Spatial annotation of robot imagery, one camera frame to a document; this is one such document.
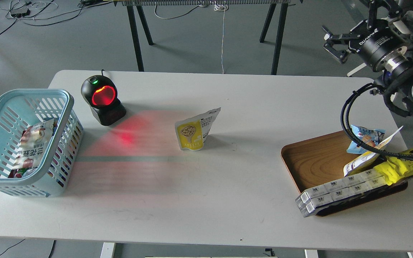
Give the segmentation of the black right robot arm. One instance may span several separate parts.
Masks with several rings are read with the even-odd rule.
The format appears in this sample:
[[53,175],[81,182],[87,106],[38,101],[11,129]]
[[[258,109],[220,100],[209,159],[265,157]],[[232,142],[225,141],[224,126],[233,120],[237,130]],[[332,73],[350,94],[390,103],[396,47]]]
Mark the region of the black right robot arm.
[[368,89],[373,95],[382,95],[391,112],[413,117],[413,61],[405,57],[408,49],[405,41],[390,27],[393,23],[400,32],[406,33],[407,27],[400,22],[403,10],[393,0],[367,0],[364,5],[369,8],[368,18],[360,21],[349,33],[333,34],[323,26],[326,33],[323,48],[340,63],[346,62],[349,54],[357,54],[364,66],[374,72],[383,72],[374,83],[365,85],[346,101],[341,111],[342,128],[353,142],[366,150],[413,160],[413,156],[390,153],[360,142],[350,128],[350,106]]

